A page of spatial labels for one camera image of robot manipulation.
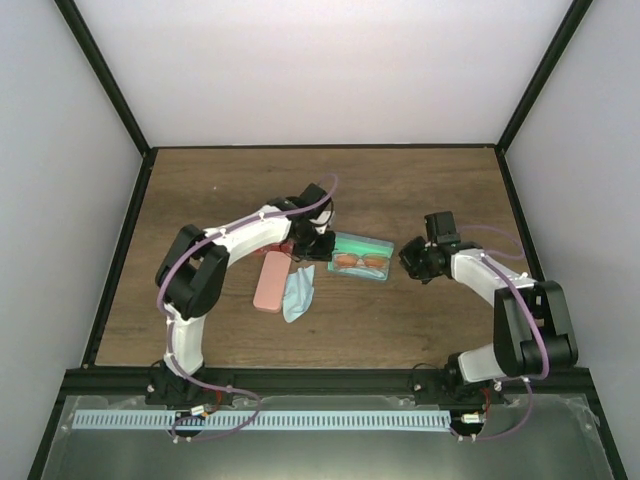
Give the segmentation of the grey glasses case green lining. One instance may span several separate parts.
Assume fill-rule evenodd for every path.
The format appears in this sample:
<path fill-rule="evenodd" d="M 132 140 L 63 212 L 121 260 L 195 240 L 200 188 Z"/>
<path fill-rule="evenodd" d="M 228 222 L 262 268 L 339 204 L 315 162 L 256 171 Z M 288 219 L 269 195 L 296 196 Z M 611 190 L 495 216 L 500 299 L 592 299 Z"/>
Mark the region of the grey glasses case green lining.
<path fill-rule="evenodd" d="M 393 252 L 394 244 L 390 241 L 339 232 L 336 234 L 333 256 L 337 253 L 354 253 L 360 256 L 365 254 L 377 254 L 385 256 L 389 259 L 389 266 L 386 269 L 389 277 L 390 263 Z M 331 273 L 333 273 L 334 270 L 332 266 L 332 259 L 329 261 L 327 266 L 327 270 Z"/>

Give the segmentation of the light blue cleaning cloth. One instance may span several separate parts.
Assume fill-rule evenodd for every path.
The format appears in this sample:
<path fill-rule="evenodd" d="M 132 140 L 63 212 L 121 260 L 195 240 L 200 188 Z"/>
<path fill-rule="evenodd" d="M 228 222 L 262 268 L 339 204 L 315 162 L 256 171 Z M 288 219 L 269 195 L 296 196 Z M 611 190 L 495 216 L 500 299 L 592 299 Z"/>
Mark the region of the light blue cleaning cloth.
<path fill-rule="evenodd" d="M 372 269 L 372 268 L 366 268 L 366 267 L 334 269 L 333 273 L 336 273 L 339 275 L 347 275 L 350 277 L 375 280 L 375 281 L 386 281 L 388 278 L 388 272 L 386 270 Z"/>

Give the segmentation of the pink glasses case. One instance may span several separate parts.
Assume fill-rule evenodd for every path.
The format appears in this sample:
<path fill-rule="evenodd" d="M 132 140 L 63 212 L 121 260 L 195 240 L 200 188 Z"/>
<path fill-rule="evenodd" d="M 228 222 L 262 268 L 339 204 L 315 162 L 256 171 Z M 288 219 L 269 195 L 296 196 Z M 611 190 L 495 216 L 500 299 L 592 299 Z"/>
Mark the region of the pink glasses case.
<path fill-rule="evenodd" d="M 291 258 L 282 252 L 269 252 L 265 255 L 253 306 L 262 312 L 278 313 L 282 308 Z"/>

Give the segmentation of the orange transparent sunglasses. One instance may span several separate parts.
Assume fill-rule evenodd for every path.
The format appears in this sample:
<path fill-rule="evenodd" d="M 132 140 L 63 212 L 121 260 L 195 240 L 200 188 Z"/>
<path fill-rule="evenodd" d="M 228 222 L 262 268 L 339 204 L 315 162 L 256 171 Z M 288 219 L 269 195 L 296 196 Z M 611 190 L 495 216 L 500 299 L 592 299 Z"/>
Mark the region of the orange transparent sunglasses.
<path fill-rule="evenodd" d="M 365 254 L 356 255 L 354 253 L 337 253 L 333 256 L 332 266 L 334 269 L 365 268 L 383 271 L 389 266 L 389 259 L 382 255 Z"/>

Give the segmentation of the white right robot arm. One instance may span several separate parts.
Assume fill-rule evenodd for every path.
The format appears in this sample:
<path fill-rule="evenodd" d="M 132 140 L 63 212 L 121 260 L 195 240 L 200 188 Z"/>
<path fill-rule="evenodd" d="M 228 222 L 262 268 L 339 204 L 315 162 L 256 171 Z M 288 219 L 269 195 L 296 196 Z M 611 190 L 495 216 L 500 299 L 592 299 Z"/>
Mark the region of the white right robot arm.
<path fill-rule="evenodd" d="M 492 342 L 450 355 L 442 370 L 451 400 L 465 403 L 490 382 L 544 380 L 577 364 L 577 341 L 559 283 L 513 271 L 479 244 L 463 240 L 450 211 L 428 214 L 424 221 L 426 235 L 399 252 L 408 276 L 423 284 L 446 277 L 493 309 Z"/>

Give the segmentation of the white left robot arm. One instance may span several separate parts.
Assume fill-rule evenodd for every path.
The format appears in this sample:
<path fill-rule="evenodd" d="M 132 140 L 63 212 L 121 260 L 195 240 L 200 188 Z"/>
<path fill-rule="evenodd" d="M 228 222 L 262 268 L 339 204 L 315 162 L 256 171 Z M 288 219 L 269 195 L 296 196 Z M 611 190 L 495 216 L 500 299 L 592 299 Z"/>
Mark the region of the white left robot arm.
<path fill-rule="evenodd" d="M 156 304 L 166 316 L 164 364 L 173 373 L 170 393 L 181 403 L 196 402 L 204 379 L 202 338 L 207 314 L 217 303 L 227 269 L 263 248 L 283 245 L 296 260 L 327 262 L 335 245 L 330 230 L 338 180 L 324 190 L 309 184 L 298 196 L 278 197 L 226 225 L 180 229 L 155 277 Z"/>

